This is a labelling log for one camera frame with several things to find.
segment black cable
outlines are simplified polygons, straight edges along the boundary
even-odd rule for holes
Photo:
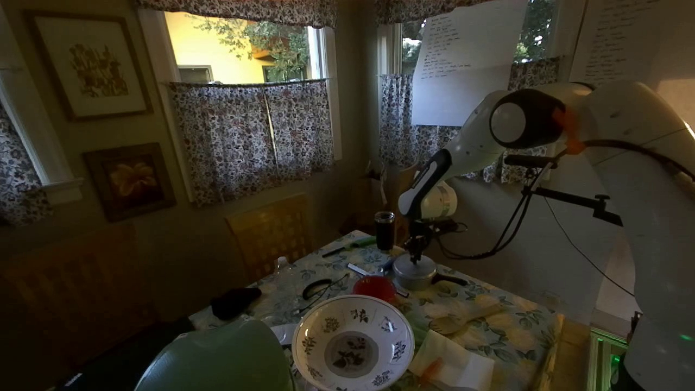
[[[584,141],[584,148],[616,148],[616,149],[638,151],[642,156],[657,161],[660,164],[664,164],[672,171],[680,171],[680,173],[688,176],[695,181],[695,173],[688,166],[684,166],[681,163],[677,163],[655,149],[650,149],[650,148],[642,148],[642,144],[637,144],[637,143],[629,143],[624,139],[589,139],[589,141]]]
[[[548,211],[552,215],[552,219],[555,220],[555,225],[560,228],[562,237],[567,239],[567,242],[598,270],[601,274],[605,280],[611,280],[616,288],[621,288],[624,293],[627,293],[629,298],[634,298],[634,293],[629,288],[626,288],[621,282],[612,280],[601,266],[598,266],[590,256],[587,252],[583,252],[583,247],[569,237],[569,231],[565,229],[565,225],[560,224],[555,211],[552,209],[552,204],[546,200]]]
[[[560,156],[565,156],[565,151],[555,153],[546,166],[555,164]],[[539,169],[525,189],[533,189],[543,173],[546,173],[546,169]],[[449,249],[449,247],[440,240],[439,235],[434,237],[434,240],[436,240],[436,244],[440,247],[440,252],[442,252],[446,256],[453,258],[453,260],[479,260],[479,258],[489,258],[489,256],[501,252],[501,249],[516,237],[516,231],[518,231],[518,228],[522,228],[522,224],[523,224],[523,219],[525,219],[525,212],[528,212],[528,205],[530,205],[533,194],[534,194],[534,190],[523,190],[522,200],[516,202],[516,205],[515,205],[512,215],[509,216],[509,220],[505,220],[501,235],[497,237],[495,244],[493,244],[491,249],[487,249],[487,252],[479,252],[479,254],[460,254],[460,252]]]
[[[619,148],[619,149],[638,151],[638,153],[642,153],[642,156],[650,156],[650,157],[657,161],[664,169],[684,173],[684,176],[688,176],[688,177],[695,181],[695,173],[692,173],[688,166],[684,166],[681,163],[677,163],[677,161],[673,161],[673,157],[668,157],[668,156],[664,156],[664,153],[657,153],[657,151],[654,151],[654,149],[650,149],[650,148],[629,143],[629,141],[621,141],[621,139],[589,139],[589,141],[584,141],[584,148]],[[553,157],[550,157],[550,163],[548,163],[546,166],[555,166],[559,161],[560,161],[565,153],[567,153],[567,149],[559,151]],[[525,186],[528,190],[522,194],[518,204],[515,205],[511,219],[505,220],[500,239],[495,240],[495,244],[493,244],[491,249],[479,252],[479,254],[460,254],[460,252],[449,249],[449,247],[440,240],[440,237],[434,237],[434,240],[436,240],[439,247],[446,252],[446,256],[449,256],[449,258],[453,258],[453,260],[479,260],[479,258],[489,258],[489,256],[501,252],[501,249],[516,237],[516,231],[518,231],[518,228],[522,228],[522,224],[523,224],[523,219],[525,219],[528,204],[530,204],[533,193],[534,193],[534,184],[536,184],[536,180],[541,177],[543,171],[546,171],[546,169],[541,169],[541,171],[530,180],[530,184]]]

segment framed picture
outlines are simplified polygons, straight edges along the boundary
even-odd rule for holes
[[[93,149],[83,157],[109,220],[176,204],[159,143]]]
[[[25,14],[69,118],[150,110],[121,16]]]

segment chair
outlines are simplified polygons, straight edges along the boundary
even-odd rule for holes
[[[156,324],[129,224],[21,254],[4,268],[60,375]]]
[[[227,216],[249,282],[272,274],[278,256],[297,260],[313,249],[307,200],[289,197]]]

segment white bowl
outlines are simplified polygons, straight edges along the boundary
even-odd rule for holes
[[[319,389],[386,389],[406,374],[415,338],[409,319],[370,295],[337,295],[295,328],[293,362]]]

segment mug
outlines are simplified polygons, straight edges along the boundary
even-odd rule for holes
[[[397,290],[386,276],[363,276],[354,282],[351,293],[371,295],[388,303],[397,301]]]

